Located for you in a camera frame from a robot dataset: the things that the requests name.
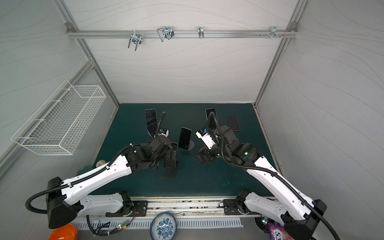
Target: black smartphone screen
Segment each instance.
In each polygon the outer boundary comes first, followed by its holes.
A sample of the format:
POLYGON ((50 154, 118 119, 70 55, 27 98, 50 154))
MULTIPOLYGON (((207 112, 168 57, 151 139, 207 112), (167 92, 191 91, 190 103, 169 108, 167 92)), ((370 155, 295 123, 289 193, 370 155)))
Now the black smartphone screen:
MULTIPOLYGON (((205 110, 205 116, 206 116, 207 120, 208 120, 208 116, 209 116, 210 112, 214 112, 216 117, 217 117, 216 108, 208 108, 208 109, 205 110)), ((209 122, 209 128, 211 130, 215 130, 216 129, 216 124, 215 124, 214 118, 211 118, 211 120, 209 122)))
POLYGON ((154 122, 147 127, 147 131, 151 137, 155 137, 156 128, 157 128, 157 122, 154 122))
POLYGON ((145 109, 145 119, 147 121, 147 126, 157 122, 156 109, 145 109))
POLYGON ((180 131, 180 138, 179 138, 179 148, 188 150, 189 147, 189 141, 191 140, 191 134, 192 130, 182 127, 180 131))
POLYGON ((237 121, 236 115, 229 115, 228 116, 228 123, 229 127, 232 129, 232 131, 240 131, 239 122, 237 121))

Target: metal clamp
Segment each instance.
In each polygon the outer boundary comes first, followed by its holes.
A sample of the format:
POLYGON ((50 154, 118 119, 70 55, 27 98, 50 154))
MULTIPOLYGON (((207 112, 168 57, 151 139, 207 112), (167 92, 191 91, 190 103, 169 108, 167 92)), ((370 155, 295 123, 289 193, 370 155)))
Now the metal clamp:
POLYGON ((129 43, 128 43, 128 48, 129 48, 129 46, 131 45, 132 42, 134 44, 136 44, 136 46, 135 46, 135 51, 136 51, 138 45, 141 44, 141 36, 139 34, 136 34, 136 33, 131 34, 131 38, 129 39, 129 43))
POLYGON ((199 27, 198 28, 198 30, 199 30, 199 38, 204 38, 204 29, 203 29, 203 27, 199 27))
POLYGON ((277 34, 276 31, 277 31, 276 27, 275 27, 275 26, 272 27, 272 29, 271 29, 271 33, 268 34, 269 38, 274 38, 274 37, 279 38, 279 37, 281 37, 281 35, 280 35, 280 34, 277 34))
POLYGON ((159 27, 157 29, 157 34, 159 35, 161 41, 164 41, 166 37, 168 40, 170 40, 175 35, 171 26, 159 27))

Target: orange bowl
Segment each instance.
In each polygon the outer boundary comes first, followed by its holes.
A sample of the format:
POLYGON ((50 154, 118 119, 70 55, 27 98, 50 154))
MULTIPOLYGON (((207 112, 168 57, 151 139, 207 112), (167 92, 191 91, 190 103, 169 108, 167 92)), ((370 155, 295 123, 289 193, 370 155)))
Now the orange bowl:
POLYGON ((72 224, 67 224, 55 229, 48 240, 76 240, 77 229, 72 224))

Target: blue floral pattern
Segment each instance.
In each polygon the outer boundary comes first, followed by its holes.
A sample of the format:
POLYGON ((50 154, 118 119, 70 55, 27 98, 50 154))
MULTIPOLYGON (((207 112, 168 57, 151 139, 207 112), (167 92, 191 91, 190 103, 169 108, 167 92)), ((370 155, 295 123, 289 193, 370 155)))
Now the blue floral pattern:
POLYGON ((173 223, 169 218, 164 218, 159 222, 156 232, 162 239, 169 238, 173 234, 173 223))

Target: side wall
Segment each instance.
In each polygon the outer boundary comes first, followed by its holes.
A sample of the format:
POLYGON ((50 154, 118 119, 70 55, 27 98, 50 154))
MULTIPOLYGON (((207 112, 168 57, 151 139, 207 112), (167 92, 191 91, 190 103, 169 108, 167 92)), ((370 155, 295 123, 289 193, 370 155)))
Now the side wall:
MULTIPOLYGON (((341 239, 382 238, 383 13, 383 0, 310 0, 258 106, 285 177, 328 205, 341 239)), ((314 237, 332 239, 322 223, 314 237)))
MULTIPOLYGON (((76 41, 67 37, 64 20, 51 0, 3 1, 0 6, 1 157, 17 129, 87 59, 76 41)), ((102 87, 93 70, 79 84, 102 87)), ((0 180, 2 239, 48 239, 52 230, 47 215, 27 211, 25 201, 45 190, 50 179, 72 177, 92 163, 114 111, 107 97, 72 156, 38 156, 23 151, 0 180)), ((44 209, 45 198, 33 204, 44 209)))

